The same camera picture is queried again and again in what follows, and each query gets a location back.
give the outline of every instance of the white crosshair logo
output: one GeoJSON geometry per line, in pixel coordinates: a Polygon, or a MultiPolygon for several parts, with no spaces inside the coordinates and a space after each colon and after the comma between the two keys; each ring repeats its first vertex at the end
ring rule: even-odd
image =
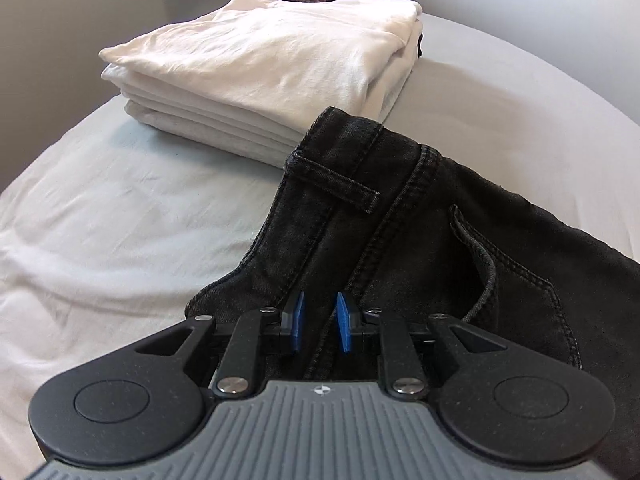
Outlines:
{"type": "Polygon", "coordinates": [[[333,390],[328,386],[326,386],[325,384],[320,384],[320,386],[316,386],[314,388],[314,393],[322,397],[324,397],[326,394],[330,394],[332,391],[333,390]]]}

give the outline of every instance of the circular cap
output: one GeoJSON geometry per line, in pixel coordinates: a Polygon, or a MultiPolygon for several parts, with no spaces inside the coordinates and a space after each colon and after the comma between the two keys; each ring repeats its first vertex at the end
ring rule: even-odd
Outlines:
{"type": "Polygon", "coordinates": [[[84,387],[74,401],[84,418],[103,424],[122,422],[142,413],[149,404],[143,386],[130,381],[100,381],[84,387]]]}
{"type": "Polygon", "coordinates": [[[554,416],[569,403],[562,386],[539,377],[507,379],[495,387],[494,399],[502,409],[523,418],[554,416]]]}
{"type": "Polygon", "coordinates": [[[218,381],[218,389],[225,394],[241,394],[249,387],[249,381],[242,377],[225,377],[218,381]]]}
{"type": "Polygon", "coordinates": [[[394,390],[399,394],[417,394],[424,389],[424,383],[415,377],[403,377],[394,383],[394,390]]]}

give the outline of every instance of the black denim pants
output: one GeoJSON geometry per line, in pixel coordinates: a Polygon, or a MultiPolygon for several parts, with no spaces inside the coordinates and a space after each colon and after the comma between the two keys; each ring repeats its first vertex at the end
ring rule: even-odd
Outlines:
{"type": "Polygon", "coordinates": [[[640,472],[640,266],[433,148],[324,111],[244,259],[186,314],[231,322],[294,288],[309,330],[281,376],[376,376],[374,360],[337,351],[340,290],[407,321],[446,312],[602,380],[616,420],[599,461],[622,479],[640,472]]]}

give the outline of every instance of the jeans pocket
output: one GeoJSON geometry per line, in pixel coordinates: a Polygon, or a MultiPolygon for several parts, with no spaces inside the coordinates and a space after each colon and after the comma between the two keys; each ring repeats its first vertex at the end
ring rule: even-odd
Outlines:
{"type": "Polygon", "coordinates": [[[491,266],[485,262],[487,255],[494,264],[495,294],[487,296],[493,303],[481,303],[483,294],[470,314],[476,309],[478,319],[490,316],[495,323],[492,332],[505,339],[582,368],[578,343],[553,284],[488,240],[455,205],[451,207],[451,226],[472,251],[478,272],[487,275],[486,283],[491,277],[491,266]]]}

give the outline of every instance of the black jeans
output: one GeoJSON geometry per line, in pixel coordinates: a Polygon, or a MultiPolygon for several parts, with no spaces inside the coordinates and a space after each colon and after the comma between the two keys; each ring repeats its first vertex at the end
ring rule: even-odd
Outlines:
{"type": "Polygon", "coordinates": [[[616,421],[599,460],[623,479],[640,471],[640,266],[433,148],[324,111],[251,249],[186,314],[231,322],[293,288],[311,329],[281,375],[375,377],[372,359],[336,351],[337,291],[413,322],[446,312],[602,380],[616,421]]]}

